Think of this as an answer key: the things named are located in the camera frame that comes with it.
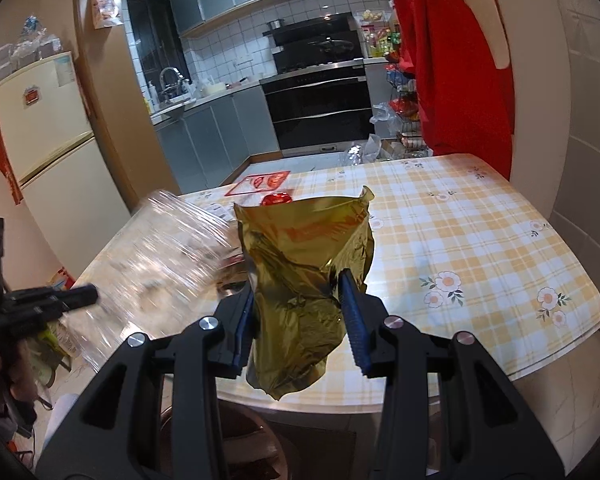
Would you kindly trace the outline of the clear plastic tray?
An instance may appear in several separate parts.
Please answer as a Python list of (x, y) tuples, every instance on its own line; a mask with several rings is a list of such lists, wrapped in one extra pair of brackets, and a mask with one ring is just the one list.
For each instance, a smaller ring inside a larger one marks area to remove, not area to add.
[(236, 246), (226, 214), (153, 192), (76, 281), (97, 288), (96, 304), (62, 324), (84, 361), (99, 370), (127, 336), (171, 336), (200, 318)]

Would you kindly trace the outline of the gold foil bag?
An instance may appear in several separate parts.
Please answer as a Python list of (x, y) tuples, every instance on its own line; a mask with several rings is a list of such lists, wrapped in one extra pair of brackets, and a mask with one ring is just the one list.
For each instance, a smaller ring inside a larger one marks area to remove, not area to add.
[(362, 188), (357, 196), (234, 207), (259, 324), (247, 380), (274, 400), (317, 382), (343, 340), (338, 276), (348, 270), (366, 289), (374, 197)]

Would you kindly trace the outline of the brown round trash bin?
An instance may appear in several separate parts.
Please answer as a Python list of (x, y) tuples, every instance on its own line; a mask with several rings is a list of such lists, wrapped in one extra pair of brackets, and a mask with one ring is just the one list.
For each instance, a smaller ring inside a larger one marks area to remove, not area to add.
[(259, 414), (228, 401), (219, 414), (228, 478), (292, 478), (283, 442)]

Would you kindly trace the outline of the yellow checked floral tablecloth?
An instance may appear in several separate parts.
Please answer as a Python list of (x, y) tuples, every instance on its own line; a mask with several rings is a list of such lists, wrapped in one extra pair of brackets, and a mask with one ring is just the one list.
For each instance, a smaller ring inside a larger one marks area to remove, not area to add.
[(600, 329), (600, 292), (564, 240), (512, 185), (470, 155), (374, 162), (258, 177), (189, 203), (227, 216), (269, 192), (294, 200), (374, 193), (367, 290), (425, 333), (477, 336), (512, 379), (556, 361)]

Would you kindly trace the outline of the cream refrigerator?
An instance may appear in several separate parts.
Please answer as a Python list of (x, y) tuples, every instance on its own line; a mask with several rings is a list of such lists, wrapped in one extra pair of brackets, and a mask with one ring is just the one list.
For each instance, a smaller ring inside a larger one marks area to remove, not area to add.
[(70, 53), (43, 58), (0, 81), (0, 131), (36, 225), (77, 278), (130, 212), (87, 118)]

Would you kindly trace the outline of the grey kitchen cabinets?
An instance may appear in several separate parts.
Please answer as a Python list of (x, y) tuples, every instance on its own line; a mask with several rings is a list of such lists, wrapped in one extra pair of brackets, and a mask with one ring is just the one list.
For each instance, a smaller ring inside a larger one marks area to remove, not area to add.
[(215, 188), (253, 157), (279, 152), (258, 84), (180, 106), (164, 114), (155, 130), (183, 194)]

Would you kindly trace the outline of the chrome kitchen faucet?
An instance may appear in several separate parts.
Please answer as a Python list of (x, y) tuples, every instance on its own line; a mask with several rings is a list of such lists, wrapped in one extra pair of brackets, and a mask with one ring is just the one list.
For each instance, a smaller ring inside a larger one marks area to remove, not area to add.
[(187, 99), (186, 79), (178, 68), (173, 66), (164, 68), (159, 75), (159, 84), (163, 102), (175, 103)]

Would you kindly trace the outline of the crushed red soda can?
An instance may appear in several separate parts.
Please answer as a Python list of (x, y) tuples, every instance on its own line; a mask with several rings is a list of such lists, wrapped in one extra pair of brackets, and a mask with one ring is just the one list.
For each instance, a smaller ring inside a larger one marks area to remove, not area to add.
[(273, 206), (281, 204), (289, 204), (292, 202), (292, 197), (286, 192), (276, 192), (265, 195), (260, 205), (261, 206)]

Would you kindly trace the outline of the red and white flat packet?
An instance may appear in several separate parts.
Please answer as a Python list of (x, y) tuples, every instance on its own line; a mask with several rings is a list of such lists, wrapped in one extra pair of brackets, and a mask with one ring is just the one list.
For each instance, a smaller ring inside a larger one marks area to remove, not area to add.
[(289, 170), (268, 172), (267, 174), (252, 174), (239, 180), (225, 195), (243, 196), (258, 193), (273, 193), (280, 188), (289, 175)]

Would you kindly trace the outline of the black built-in oven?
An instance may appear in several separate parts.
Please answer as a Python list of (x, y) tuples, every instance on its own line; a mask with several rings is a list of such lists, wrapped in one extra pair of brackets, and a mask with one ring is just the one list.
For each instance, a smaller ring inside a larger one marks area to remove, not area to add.
[(325, 14), (264, 33), (276, 74), (261, 81), (279, 148), (336, 150), (374, 132), (356, 21)]

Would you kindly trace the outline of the red hanging apron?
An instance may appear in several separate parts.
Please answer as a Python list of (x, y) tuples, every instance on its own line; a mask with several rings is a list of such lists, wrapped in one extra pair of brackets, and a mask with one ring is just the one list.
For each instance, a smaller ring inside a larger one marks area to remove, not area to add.
[(512, 171), (515, 89), (498, 0), (393, 0), (400, 65), (414, 75), (422, 137), (434, 154)]

